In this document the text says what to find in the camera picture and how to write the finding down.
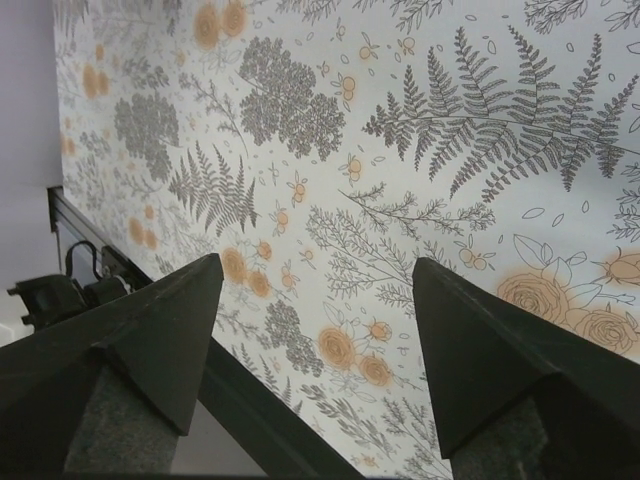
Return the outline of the floral patterned table mat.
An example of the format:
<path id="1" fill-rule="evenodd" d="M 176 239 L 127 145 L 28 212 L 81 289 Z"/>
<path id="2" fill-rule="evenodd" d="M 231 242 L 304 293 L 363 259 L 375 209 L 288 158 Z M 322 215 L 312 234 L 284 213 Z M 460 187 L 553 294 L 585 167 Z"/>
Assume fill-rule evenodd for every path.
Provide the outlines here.
<path id="1" fill-rule="evenodd" d="M 57 1 L 66 197 L 367 476 L 447 479 L 427 257 L 639 357 L 635 1 Z"/>

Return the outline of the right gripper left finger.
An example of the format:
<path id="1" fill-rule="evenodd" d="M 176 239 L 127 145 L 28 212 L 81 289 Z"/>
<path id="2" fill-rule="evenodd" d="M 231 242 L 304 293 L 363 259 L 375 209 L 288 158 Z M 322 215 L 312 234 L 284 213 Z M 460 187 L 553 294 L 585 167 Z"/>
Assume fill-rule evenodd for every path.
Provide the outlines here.
<path id="1" fill-rule="evenodd" d="M 5 473 L 166 473 L 223 283 L 209 254 L 1 350 Z"/>

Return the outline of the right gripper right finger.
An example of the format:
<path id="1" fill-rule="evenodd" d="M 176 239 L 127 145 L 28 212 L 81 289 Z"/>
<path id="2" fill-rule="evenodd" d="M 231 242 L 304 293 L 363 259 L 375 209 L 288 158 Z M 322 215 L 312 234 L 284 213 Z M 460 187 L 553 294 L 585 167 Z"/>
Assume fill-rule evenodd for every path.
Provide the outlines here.
<path id="1" fill-rule="evenodd" d="M 635 473 L 639 367 L 419 259 L 439 448 L 456 473 Z"/>

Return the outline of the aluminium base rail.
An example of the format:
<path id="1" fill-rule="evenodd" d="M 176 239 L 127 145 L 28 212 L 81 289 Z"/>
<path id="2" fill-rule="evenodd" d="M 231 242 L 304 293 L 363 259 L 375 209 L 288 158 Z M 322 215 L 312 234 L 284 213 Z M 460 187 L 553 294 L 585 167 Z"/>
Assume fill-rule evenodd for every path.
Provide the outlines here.
<path id="1" fill-rule="evenodd" d="M 92 254 L 94 276 L 116 280 L 122 290 L 137 291 L 151 283 L 65 198 L 60 186 L 49 188 L 48 197 L 52 225 L 66 228 L 74 239 L 89 241 L 96 249 Z M 199 335 L 196 346 L 203 353 L 199 406 L 207 410 L 198 417 L 214 420 L 216 430 L 227 433 L 227 451 L 244 451 L 252 468 L 270 477 L 363 477 L 210 334 Z"/>

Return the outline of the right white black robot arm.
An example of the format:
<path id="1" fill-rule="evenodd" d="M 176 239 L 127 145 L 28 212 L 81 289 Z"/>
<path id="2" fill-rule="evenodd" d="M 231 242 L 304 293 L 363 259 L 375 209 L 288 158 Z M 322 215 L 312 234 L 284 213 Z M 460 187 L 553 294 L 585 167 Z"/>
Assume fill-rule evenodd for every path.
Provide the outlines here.
<path id="1" fill-rule="evenodd" d="M 167 479 L 212 372 L 208 254 L 138 287 L 17 283 L 34 333 L 1 349 L 5 479 Z M 436 433 L 457 479 L 635 479 L 639 367 L 419 259 L 413 299 Z"/>

